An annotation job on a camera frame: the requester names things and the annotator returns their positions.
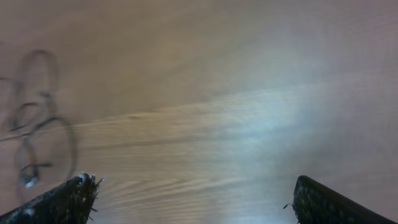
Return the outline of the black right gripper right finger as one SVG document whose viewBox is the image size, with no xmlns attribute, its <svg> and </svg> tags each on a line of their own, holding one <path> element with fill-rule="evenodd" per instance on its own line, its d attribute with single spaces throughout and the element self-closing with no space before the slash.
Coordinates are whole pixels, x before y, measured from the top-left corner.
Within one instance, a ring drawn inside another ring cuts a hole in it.
<svg viewBox="0 0 398 224">
<path fill-rule="evenodd" d="M 291 206 L 299 224 L 395 224 L 327 186 L 301 175 Z"/>
</svg>

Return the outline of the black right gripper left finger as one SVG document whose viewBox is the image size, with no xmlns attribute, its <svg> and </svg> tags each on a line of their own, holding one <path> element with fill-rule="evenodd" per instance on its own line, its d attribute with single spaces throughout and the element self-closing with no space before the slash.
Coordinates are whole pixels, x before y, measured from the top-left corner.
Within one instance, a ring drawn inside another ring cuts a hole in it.
<svg viewBox="0 0 398 224">
<path fill-rule="evenodd" d="M 1 224 L 86 224 L 103 181 L 81 173 L 1 215 Z"/>
</svg>

